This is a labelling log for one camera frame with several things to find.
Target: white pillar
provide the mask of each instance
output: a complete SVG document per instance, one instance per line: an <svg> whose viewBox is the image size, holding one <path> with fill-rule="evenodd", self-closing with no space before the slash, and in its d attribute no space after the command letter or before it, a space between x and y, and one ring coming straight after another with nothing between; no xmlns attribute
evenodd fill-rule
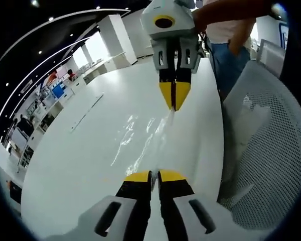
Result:
<svg viewBox="0 0 301 241"><path fill-rule="evenodd" d="M120 15L108 15L99 23L100 35L111 56L125 53L130 64L137 61L126 28Z"/></svg>
<svg viewBox="0 0 301 241"><path fill-rule="evenodd" d="M81 48L82 48L82 52L84 52L84 55L85 55L88 63L91 64L93 62L93 60L92 60L92 58L91 58L91 56L89 54L87 46L84 44L83 46L81 46Z"/></svg>

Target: jeans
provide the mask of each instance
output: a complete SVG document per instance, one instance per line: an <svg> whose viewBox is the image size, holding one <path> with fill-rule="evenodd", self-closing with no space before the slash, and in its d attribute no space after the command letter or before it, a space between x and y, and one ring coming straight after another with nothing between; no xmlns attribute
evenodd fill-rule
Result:
<svg viewBox="0 0 301 241"><path fill-rule="evenodd" d="M208 46L212 50L210 62L215 74L216 85L225 98L250 60L250 53L245 47L242 47L239 54L235 56L229 51L228 44L211 44L208 41Z"/></svg>

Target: chair backrest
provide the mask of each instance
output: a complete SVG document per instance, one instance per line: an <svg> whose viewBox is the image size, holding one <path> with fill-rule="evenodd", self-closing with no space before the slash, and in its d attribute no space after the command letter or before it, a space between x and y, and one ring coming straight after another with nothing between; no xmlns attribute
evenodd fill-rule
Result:
<svg viewBox="0 0 301 241"><path fill-rule="evenodd" d="M247 229L272 230L301 189L301 108L263 65L249 61L223 103L219 202Z"/></svg>

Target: desk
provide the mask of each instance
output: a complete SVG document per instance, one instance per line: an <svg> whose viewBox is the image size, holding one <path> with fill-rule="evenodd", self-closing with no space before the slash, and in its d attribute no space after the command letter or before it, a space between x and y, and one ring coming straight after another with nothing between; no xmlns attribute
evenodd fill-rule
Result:
<svg viewBox="0 0 301 241"><path fill-rule="evenodd" d="M28 166L21 200L23 221L40 238L73 229L80 214L115 195L134 171L175 169L195 192L217 199L224 140L210 62L201 60L172 125L158 79L152 60L100 75L48 128ZM73 119L80 119L101 93L71 132ZM159 201L152 199L151 206L145 240L163 240Z"/></svg>

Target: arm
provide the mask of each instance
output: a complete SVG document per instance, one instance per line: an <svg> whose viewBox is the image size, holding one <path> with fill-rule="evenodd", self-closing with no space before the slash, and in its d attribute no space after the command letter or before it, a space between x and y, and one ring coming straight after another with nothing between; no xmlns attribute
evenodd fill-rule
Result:
<svg viewBox="0 0 301 241"><path fill-rule="evenodd" d="M255 18L245 19L240 21L236 27L235 33L229 43L229 50L235 56L238 55L240 48L250 37L255 22Z"/></svg>
<svg viewBox="0 0 301 241"><path fill-rule="evenodd" d="M272 0L219 0L193 11L195 28L203 32L208 24L267 15Z"/></svg>

